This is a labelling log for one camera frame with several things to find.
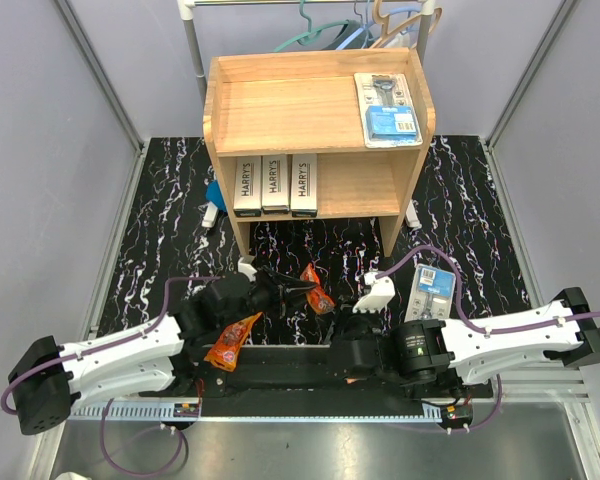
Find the white Harry's box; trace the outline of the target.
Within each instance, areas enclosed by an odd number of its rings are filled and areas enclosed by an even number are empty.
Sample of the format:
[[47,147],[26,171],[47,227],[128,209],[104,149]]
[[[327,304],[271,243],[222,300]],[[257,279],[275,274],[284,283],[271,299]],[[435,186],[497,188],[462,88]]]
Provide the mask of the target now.
[[239,218],[262,213],[262,157],[239,157],[236,162],[233,211]]
[[290,209],[293,217],[317,216],[317,164],[317,155],[313,153],[292,156]]
[[264,214],[290,210],[289,160],[286,154],[262,157],[261,207]]

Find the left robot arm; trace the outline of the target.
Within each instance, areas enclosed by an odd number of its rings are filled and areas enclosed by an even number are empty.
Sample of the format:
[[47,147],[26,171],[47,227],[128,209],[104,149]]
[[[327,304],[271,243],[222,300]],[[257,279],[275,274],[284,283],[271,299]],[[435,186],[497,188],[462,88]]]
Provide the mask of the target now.
[[188,394],[204,347],[251,316],[300,309],[315,281],[262,267],[251,274],[201,277],[202,287],[176,307],[164,294],[157,317],[93,340],[31,344],[7,377],[0,406],[24,435],[48,431],[78,409],[135,394]]

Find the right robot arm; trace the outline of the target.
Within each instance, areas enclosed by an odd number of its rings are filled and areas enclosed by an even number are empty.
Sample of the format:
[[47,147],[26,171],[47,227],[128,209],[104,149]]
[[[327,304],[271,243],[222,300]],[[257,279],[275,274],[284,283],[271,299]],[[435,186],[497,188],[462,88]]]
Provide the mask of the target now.
[[328,347],[334,377],[400,386],[434,383],[452,397],[524,365],[600,363],[600,327],[579,287],[560,291],[542,307],[472,322],[409,320],[382,333],[375,321],[371,313],[345,311]]

